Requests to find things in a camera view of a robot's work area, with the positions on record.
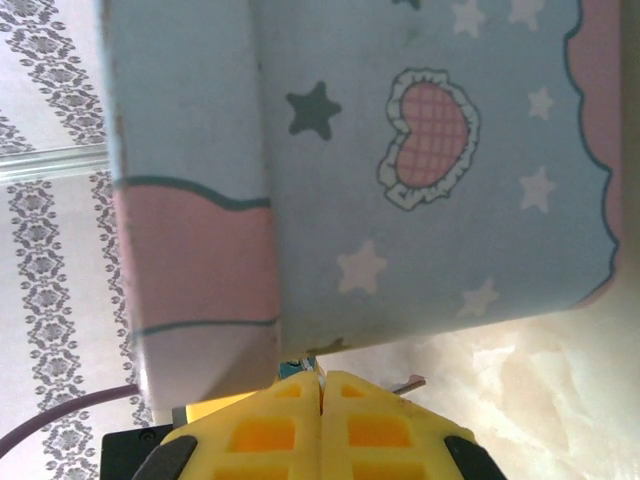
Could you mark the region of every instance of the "white star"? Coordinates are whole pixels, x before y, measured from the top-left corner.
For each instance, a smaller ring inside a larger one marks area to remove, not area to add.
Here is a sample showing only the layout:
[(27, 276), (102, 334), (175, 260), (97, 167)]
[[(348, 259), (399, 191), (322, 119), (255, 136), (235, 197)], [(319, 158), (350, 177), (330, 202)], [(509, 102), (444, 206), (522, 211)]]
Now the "white star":
[(549, 120), (549, 109), (555, 102), (549, 96), (547, 87), (542, 87), (537, 92), (530, 93), (529, 102), (531, 102), (531, 108), (529, 109), (530, 117), (540, 117), (544, 120)]
[(373, 242), (368, 240), (360, 251), (353, 255), (339, 255), (338, 265), (342, 268), (343, 274), (338, 286), (341, 293), (361, 288), (373, 295), (378, 291), (378, 273), (386, 268), (387, 261), (376, 256)]
[(556, 184), (547, 179), (547, 170), (540, 167), (531, 177), (522, 177), (520, 183), (524, 187), (524, 198), (520, 208), (526, 210), (536, 206), (543, 213), (549, 212), (549, 194), (556, 189)]
[(451, 8), (456, 15), (453, 33), (467, 32), (473, 38), (478, 38), (478, 26), (485, 20), (484, 13), (478, 8), (478, 0), (468, 0), (466, 5), (452, 5)]
[(490, 303), (500, 298), (493, 289), (493, 278), (488, 278), (478, 290), (463, 292), (464, 307), (458, 312), (458, 317), (473, 313), (476, 317), (484, 315)]
[(543, 8), (544, 0), (511, 0), (509, 23), (524, 22), (535, 32), (538, 29), (536, 14)]

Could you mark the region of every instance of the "purple cable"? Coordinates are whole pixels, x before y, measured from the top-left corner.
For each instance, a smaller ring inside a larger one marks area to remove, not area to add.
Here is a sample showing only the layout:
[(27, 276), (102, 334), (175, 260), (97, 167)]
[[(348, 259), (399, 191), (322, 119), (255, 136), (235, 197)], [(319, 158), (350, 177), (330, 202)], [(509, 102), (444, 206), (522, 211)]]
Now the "purple cable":
[(29, 435), (65, 415), (69, 415), (76, 410), (98, 405), (99, 403), (130, 397), (138, 393), (140, 393), (140, 390), (137, 385), (125, 385), (123, 387), (109, 388), (107, 390), (101, 390), (100, 392), (90, 393), (89, 395), (74, 398), (68, 402), (56, 405), (49, 410), (45, 410), (0, 438), (0, 459)]

